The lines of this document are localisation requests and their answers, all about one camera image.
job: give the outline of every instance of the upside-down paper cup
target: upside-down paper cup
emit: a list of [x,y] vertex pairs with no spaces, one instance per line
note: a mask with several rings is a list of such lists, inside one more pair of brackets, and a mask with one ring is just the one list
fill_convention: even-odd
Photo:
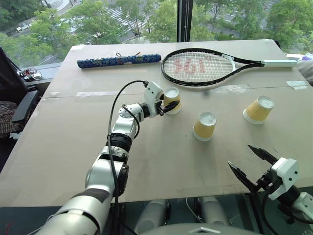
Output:
[[167,112],[166,114],[177,114],[181,109],[181,104],[179,90],[176,87],[170,87],[164,90],[164,106],[167,106],[169,103],[177,100],[179,101],[179,104],[173,110]]
[[262,124],[274,105],[271,98],[262,95],[244,110],[244,117],[253,124]]
[[200,114],[192,133],[200,141],[209,141],[213,137],[216,118],[212,113],[204,112]]

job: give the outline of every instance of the table surface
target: table surface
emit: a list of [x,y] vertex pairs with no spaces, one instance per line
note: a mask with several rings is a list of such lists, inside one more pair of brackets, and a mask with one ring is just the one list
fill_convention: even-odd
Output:
[[[160,63],[82,70],[77,59],[159,53],[205,47],[245,59],[285,59],[272,40],[101,45],[73,47],[26,125],[0,174],[0,206],[59,206],[84,190],[85,175],[106,142],[114,95],[129,81],[153,80],[164,89],[175,84],[161,74]],[[182,110],[147,118],[133,142],[129,179],[121,202],[247,192],[227,161],[255,181],[270,165],[247,147],[255,144],[276,157],[299,162],[296,185],[313,185],[313,93],[307,84],[295,90],[286,81],[303,81],[296,69],[256,68],[204,91],[176,86]],[[143,101],[144,88],[132,85],[118,102]],[[266,95],[275,107],[263,125],[248,123],[243,109]],[[204,111],[217,118],[214,137],[192,135]]]

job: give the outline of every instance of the racket grip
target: racket grip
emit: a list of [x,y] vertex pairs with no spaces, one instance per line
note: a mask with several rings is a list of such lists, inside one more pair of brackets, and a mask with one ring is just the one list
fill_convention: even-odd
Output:
[[124,64],[142,64],[152,63],[161,60],[159,54],[147,54],[147,55],[132,55],[122,57],[109,57],[100,59],[88,59],[88,60],[77,60],[77,65],[81,69],[93,68],[93,67],[104,67],[113,65],[124,65]]
[[292,68],[297,65],[295,60],[262,60],[264,67]]

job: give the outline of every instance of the office chair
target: office chair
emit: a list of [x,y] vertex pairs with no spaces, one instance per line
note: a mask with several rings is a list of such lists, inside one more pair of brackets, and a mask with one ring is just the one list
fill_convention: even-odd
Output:
[[[28,88],[22,81],[22,77],[17,74],[17,70],[18,67],[10,61],[0,47],[0,101],[17,104],[11,121],[24,126],[38,102],[39,92],[35,87]],[[8,136],[0,138],[0,172],[15,143],[16,140],[9,139]]]

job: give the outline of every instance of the chair armrest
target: chair armrest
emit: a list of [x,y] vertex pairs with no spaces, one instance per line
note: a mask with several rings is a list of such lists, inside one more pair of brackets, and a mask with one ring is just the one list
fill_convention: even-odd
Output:
[[12,117],[12,122],[25,122],[27,119],[27,116],[30,112],[31,107],[35,104],[36,99],[38,97],[39,92],[33,91],[28,92],[20,104],[18,105],[17,109],[15,110],[15,113]]

